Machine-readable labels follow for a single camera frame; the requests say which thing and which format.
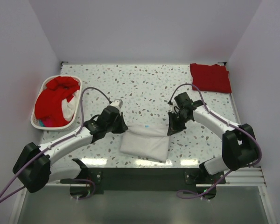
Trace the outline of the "white t shirt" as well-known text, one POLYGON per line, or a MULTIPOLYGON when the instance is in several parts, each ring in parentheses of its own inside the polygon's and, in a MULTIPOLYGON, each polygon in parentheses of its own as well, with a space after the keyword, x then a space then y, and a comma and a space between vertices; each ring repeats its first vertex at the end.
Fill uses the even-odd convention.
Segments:
POLYGON ((120 152, 131 156, 165 162, 168 158, 168 128, 165 125, 128 125, 123 134, 120 152))

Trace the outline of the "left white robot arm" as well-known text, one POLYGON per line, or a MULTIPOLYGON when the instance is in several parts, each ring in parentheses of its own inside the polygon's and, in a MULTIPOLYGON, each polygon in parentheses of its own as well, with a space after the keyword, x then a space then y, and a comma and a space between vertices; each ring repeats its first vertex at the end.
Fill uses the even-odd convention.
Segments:
POLYGON ((100 115, 85 121, 80 128, 62 138, 39 146, 33 142, 27 144, 13 167, 13 173, 30 193, 57 180, 69 183, 91 181, 94 186, 100 183, 100 173, 92 174, 80 159, 72 159, 73 163, 68 167, 53 165, 76 149, 104 138, 107 133, 121 134, 127 130, 120 107, 109 105, 100 115))

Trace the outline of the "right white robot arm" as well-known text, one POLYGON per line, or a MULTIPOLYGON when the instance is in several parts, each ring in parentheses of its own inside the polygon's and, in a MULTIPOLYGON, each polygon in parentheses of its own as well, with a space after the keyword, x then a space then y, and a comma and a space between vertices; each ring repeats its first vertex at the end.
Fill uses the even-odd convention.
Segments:
POLYGON ((210 129, 222 141, 221 155, 199 165, 201 182, 210 183, 217 173, 236 171, 261 160, 262 154, 249 124, 226 120, 208 108, 204 101, 190 99, 186 92, 177 95, 174 101, 168 103, 173 109, 168 113, 168 136, 184 131, 186 123, 193 121, 210 129))

